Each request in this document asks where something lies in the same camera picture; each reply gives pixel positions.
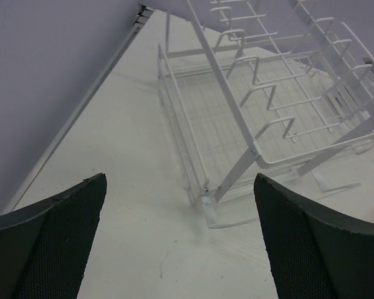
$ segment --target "dark object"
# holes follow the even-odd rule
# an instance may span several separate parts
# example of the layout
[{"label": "dark object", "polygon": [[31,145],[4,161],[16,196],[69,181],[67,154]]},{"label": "dark object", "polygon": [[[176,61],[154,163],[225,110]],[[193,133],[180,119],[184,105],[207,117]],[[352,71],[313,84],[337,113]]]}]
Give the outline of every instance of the dark object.
[{"label": "dark object", "polygon": [[263,174],[256,206],[279,298],[374,299],[374,224],[300,196]]},{"label": "dark object", "polygon": [[76,298],[106,192],[98,174],[0,216],[0,298]]}]

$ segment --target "white dish rack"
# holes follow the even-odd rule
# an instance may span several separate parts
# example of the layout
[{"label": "white dish rack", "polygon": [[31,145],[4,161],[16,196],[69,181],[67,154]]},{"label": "white dish rack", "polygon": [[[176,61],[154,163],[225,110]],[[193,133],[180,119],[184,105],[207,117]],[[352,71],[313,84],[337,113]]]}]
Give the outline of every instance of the white dish rack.
[{"label": "white dish rack", "polygon": [[[344,149],[374,145],[374,57],[345,23],[338,24],[345,33],[339,39],[333,18],[314,19],[309,8],[316,0],[285,1],[285,23],[298,18],[305,26],[301,35],[269,32],[261,21],[267,14],[257,13],[260,1],[252,6],[247,0],[212,0],[208,20],[217,17],[227,28],[210,44],[206,24],[183,0],[201,48],[179,52],[168,50],[167,12],[165,47],[158,46],[160,95],[190,198],[202,200],[210,228],[252,221],[219,224],[213,205],[237,197],[246,186],[251,190],[258,172],[284,181],[312,172],[323,192],[357,186],[328,188],[314,169]],[[233,17],[241,5],[246,16]],[[235,28],[241,21],[244,29]],[[252,26],[261,32],[250,35]],[[223,39],[234,43],[223,45]],[[295,45],[283,52],[286,42]],[[373,65],[354,58],[359,52]],[[185,67],[175,67],[176,59],[185,59]]]}]

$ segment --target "table surface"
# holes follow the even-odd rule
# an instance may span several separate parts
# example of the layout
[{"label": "table surface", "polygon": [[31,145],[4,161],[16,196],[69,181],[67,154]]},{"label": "table surface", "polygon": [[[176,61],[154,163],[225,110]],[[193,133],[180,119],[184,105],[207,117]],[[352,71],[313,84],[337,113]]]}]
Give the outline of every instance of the table surface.
[{"label": "table surface", "polygon": [[[187,22],[174,18],[172,25],[176,48],[198,47]],[[107,175],[79,298],[277,298],[260,223],[211,230],[202,208],[190,204],[158,97],[156,56],[164,34],[165,14],[155,12],[17,209],[96,173]],[[332,186],[362,184],[322,204],[374,222],[374,149],[321,172]],[[306,176],[286,186],[321,195]]]}]

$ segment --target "dish rack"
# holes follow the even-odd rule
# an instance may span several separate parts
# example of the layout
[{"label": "dish rack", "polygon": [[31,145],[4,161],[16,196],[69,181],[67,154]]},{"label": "dish rack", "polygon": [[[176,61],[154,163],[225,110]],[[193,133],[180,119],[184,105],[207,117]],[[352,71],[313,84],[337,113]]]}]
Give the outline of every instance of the dish rack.
[{"label": "dish rack", "polygon": [[[262,20],[271,12],[259,13],[260,1],[208,1],[207,20],[217,18],[225,27],[215,44],[190,0],[182,0],[201,48],[169,51],[170,8],[165,47],[158,46],[161,100],[190,198],[202,201],[208,226],[254,220],[220,224],[213,207],[252,192],[259,171],[279,181],[312,172],[322,192],[357,186],[327,187],[316,167],[345,149],[374,145],[374,57],[360,39],[345,23],[338,24],[345,35],[338,38],[334,18],[314,19],[316,0],[285,0],[285,23],[295,18],[305,28],[288,37],[265,28]],[[234,11],[246,15],[233,16]],[[290,50],[282,50],[285,43],[293,44]],[[358,53],[373,65],[360,62]],[[175,67],[177,59],[185,59],[188,68]]]}]

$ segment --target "gray background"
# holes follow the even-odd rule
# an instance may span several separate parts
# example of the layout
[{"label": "gray background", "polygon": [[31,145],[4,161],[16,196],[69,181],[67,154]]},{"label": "gray background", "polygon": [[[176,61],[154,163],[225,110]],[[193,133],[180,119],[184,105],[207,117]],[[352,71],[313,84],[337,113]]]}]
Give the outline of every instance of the gray background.
[{"label": "gray background", "polygon": [[[204,18],[209,0],[192,2]],[[0,212],[132,28],[138,3],[0,0]],[[140,3],[164,9],[168,0]],[[278,30],[287,0],[263,3],[274,8],[266,26]],[[319,0],[315,15],[347,22],[374,54],[374,0]]]}]

